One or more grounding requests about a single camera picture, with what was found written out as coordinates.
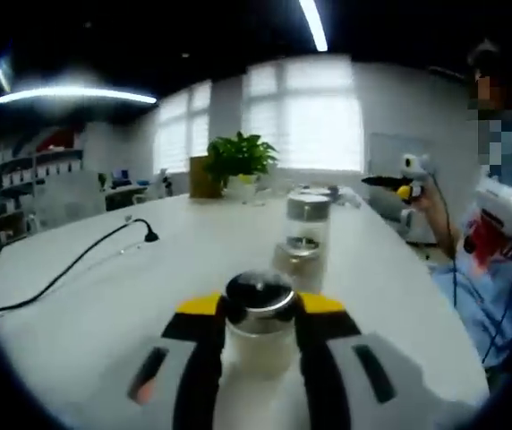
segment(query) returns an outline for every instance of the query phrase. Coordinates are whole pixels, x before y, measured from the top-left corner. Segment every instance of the black cable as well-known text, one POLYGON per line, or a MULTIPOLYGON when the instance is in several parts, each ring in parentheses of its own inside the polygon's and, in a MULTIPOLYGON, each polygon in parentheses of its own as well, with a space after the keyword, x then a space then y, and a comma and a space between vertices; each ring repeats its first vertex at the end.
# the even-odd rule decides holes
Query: black cable
POLYGON ((495 332, 494 332, 494 334, 491 337, 491 342, 489 343, 489 347, 487 348, 487 352, 485 352, 485 355, 482 357, 482 360, 481 360, 482 364, 485 363, 485 360, 489 356, 489 353, 491 352, 491 349, 492 349, 493 345, 495 344, 495 339, 497 338, 497 336, 499 336, 499 331, 500 331, 500 328, 503 325, 503 321, 505 321, 505 317, 507 316, 507 311, 508 311, 508 309, 510 307, 511 300, 512 300, 512 280, 511 280, 511 283, 510 283, 510 288, 508 289, 507 302, 505 303, 505 308, 503 309, 503 315, 500 317, 499 322, 497 323, 497 328, 495 329, 495 332))
POLYGON ((47 284, 47 286, 45 288, 43 288, 41 291, 39 291, 35 296, 30 297, 30 298, 28 298, 26 300, 23 300, 21 302, 15 303, 13 305, 0 306, 0 312, 2 312, 2 311, 11 311, 13 309, 19 309, 20 307, 24 307, 24 306, 27 306, 27 305, 35 302, 38 298, 40 298, 45 293, 47 293, 49 291, 49 289, 51 287, 53 287, 57 283, 57 281, 59 281, 75 264, 77 264, 81 260, 81 258, 83 258, 85 255, 87 255, 92 249, 94 249, 96 246, 98 246, 104 240, 110 238, 115 233, 121 231, 124 228, 127 228, 127 227, 131 226, 131 224, 134 224, 135 222, 142 222, 142 223, 144 223, 147 226, 147 234, 145 236, 145 242, 155 242, 155 241, 158 240, 157 233, 155 233, 152 230, 150 224, 146 220, 144 220, 142 218, 133 219, 132 221, 129 221, 126 224, 123 224, 121 227, 116 228, 113 231, 107 233, 106 235, 101 237, 99 240, 97 240, 95 243, 93 243, 93 245, 91 245, 89 248, 87 248, 85 251, 83 251, 83 253, 81 255, 79 255, 75 260, 73 260, 73 262, 70 263, 61 273, 59 273, 57 276, 55 276, 47 284))
POLYGON ((443 202, 443 210, 445 211, 445 217, 447 218, 447 232, 449 234, 449 251, 453 254, 453 306, 457 308, 457 247, 455 246, 455 239, 453 238, 453 232, 451 231, 451 221, 449 220, 449 209, 447 207, 447 202, 445 201, 445 197, 443 196, 443 192, 441 192, 441 188, 437 183, 437 178, 435 175, 431 175, 431 179, 435 184, 435 188, 439 192, 439 197, 443 202))

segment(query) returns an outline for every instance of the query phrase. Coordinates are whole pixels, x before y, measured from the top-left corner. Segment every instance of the fluorescent light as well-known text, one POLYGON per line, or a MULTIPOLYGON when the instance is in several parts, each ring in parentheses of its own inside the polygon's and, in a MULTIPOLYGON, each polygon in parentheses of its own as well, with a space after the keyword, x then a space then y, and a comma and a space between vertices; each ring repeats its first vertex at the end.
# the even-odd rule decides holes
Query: fluorescent light
POLYGON ((324 35, 324 29, 321 27, 320 15, 318 14, 318 8, 313 0, 300 0, 300 6, 302 7, 303 14, 306 16, 308 26, 310 26, 311 35, 313 41, 316 44, 316 49, 320 52, 328 50, 328 43, 326 42, 326 36, 324 35))
POLYGON ((4 71, 0 68, 0 83, 4 87, 5 92, 9 92, 9 82, 5 79, 4 71))
POLYGON ((108 99, 124 99, 140 101, 142 103, 156 103, 157 99, 147 96, 139 96, 130 92, 102 90, 99 88, 85 87, 46 87, 35 90, 26 90, 14 92, 0 97, 0 103, 9 103, 10 101, 21 99, 32 99, 36 97, 104 97, 108 99))

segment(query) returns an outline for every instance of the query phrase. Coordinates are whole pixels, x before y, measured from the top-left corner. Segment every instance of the green plant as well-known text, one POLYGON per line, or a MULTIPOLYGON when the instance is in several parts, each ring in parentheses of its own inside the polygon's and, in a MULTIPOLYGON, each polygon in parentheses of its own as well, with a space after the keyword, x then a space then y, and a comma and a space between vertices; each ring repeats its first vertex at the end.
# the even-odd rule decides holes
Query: green plant
POLYGON ((257 134, 244 136, 238 132, 233 138, 217 137, 210 142, 205 170, 212 180, 226 185, 231 176, 268 173, 269 165, 277 162, 277 150, 260 138, 257 134))

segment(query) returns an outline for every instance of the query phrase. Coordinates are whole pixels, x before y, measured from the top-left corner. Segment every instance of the black ceiling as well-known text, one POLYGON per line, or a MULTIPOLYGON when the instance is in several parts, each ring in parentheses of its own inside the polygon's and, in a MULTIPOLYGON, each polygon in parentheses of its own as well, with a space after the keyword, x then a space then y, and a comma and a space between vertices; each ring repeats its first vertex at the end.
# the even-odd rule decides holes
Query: black ceiling
MULTIPOLYGON (((425 3, 316 0, 329 51, 357 61, 464 73, 469 47, 484 36, 512 46, 509 6, 425 3)), ((112 4, 28 9, 15 3, 3 13, 0 6, 0 56, 10 60, 13 87, 89 72, 102 86, 162 98, 194 82, 239 74, 246 65, 315 52, 298 0, 112 4)), ((0 128, 33 117, 18 110, 0 105, 0 128)), ((98 112, 127 117, 142 107, 98 112)))

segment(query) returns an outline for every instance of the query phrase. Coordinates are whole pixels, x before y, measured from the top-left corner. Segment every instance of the window blind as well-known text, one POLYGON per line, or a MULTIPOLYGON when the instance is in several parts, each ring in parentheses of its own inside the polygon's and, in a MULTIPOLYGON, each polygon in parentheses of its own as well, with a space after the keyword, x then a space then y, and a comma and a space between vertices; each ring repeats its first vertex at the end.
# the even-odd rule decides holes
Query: window blind
POLYGON ((282 168, 363 170, 362 110, 344 56, 256 66, 244 77, 243 129, 279 151, 282 168))
POLYGON ((166 168, 169 172, 184 172, 188 168, 186 147, 186 118, 161 125, 155 141, 156 170, 166 168))
POLYGON ((200 114, 192 119, 191 157, 207 155, 209 146, 209 114, 200 114))
POLYGON ((211 82, 197 83, 163 99, 158 114, 153 168, 188 170, 191 156, 205 155, 209 143, 211 82))
POLYGON ((363 169, 363 128, 357 101, 346 94, 286 99, 282 168, 363 169))

